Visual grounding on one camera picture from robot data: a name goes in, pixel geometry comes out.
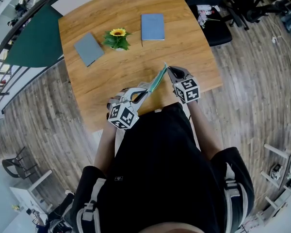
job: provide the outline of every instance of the potted plant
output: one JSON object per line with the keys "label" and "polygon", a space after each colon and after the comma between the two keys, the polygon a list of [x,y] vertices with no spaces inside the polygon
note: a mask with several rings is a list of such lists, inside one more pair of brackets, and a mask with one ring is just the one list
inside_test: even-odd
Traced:
{"label": "potted plant", "polygon": [[102,44],[117,51],[128,50],[128,46],[130,46],[126,40],[128,35],[130,35],[130,33],[126,32],[125,29],[113,29],[112,31],[106,31],[106,34],[103,36],[105,40]]}

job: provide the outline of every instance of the white table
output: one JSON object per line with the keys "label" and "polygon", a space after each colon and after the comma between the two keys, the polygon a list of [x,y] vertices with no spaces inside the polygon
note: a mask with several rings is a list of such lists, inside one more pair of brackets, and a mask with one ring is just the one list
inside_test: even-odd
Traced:
{"label": "white table", "polygon": [[32,191],[44,180],[47,176],[52,173],[52,170],[47,171],[41,178],[39,178],[35,183],[30,184],[27,180],[22,180],[14,187],[10,187],[11,191],[18,199],[20,206],[23,206],[26,210],[31,209],[38,211],[41,215],[41,219],[46,221],[48,218],[45,213],[48,212],[48,206],[45,202],[40,202],[32,193]]}

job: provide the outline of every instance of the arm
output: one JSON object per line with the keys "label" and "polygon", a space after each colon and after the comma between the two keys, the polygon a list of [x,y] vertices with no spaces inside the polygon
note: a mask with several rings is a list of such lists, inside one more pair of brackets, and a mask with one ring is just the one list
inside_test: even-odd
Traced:
{"label": "arm", "polygon": [[39,213],[37,211],[35,211],[33,214],[36,216],[36,218],[38,220],[38,225],[45,226],[43,220],[41,219],[41,217],[39,215]]}
{"label": "arm", "polygon": [[197,102],[193,101],[187,105],[191,113],[200,150],[207,159],[211,160],[216,153],[223,150],[223,146]]}
{"label": "arm", "polygon": [[106,121],[94,162],[94,166],[101,170],[104,175],[108,173],[115,157],[115,135],[116,127]]}

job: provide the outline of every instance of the gray notebook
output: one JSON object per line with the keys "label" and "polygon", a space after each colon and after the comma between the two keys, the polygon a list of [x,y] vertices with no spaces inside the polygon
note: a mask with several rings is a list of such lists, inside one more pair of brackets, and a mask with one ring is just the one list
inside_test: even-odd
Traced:
{"label": "gray notebook", "polygon": [[74,47],[87,67],[104,54],[91,33],[87,33]]}
{"label": "gray notebook", "polygon": [[163,14],[141,15],[141,39],[143,41],[165,40]]}

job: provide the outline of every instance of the black shirt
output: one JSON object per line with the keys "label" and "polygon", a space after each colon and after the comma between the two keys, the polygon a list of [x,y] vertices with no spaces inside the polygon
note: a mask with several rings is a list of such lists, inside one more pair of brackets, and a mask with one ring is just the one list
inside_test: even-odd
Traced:
{"label": "black shirt", "polygon": [[[247,191],[250,211],[253,186],[236,148],[217,153],[211,161],[205,159],[178,103],[141,116],[126,131],[98,195],[101,232],[137,233],[163,222],[191,224],[206,233],[224,232],[226,162]],[[97,168],[91,170],[92,184],[103,178]],[[74,204],[74,210],[90,199],[92,184],[84,185],[82,180],[85,177],[76,192],[76,199],[78,193],[82,199]]]}

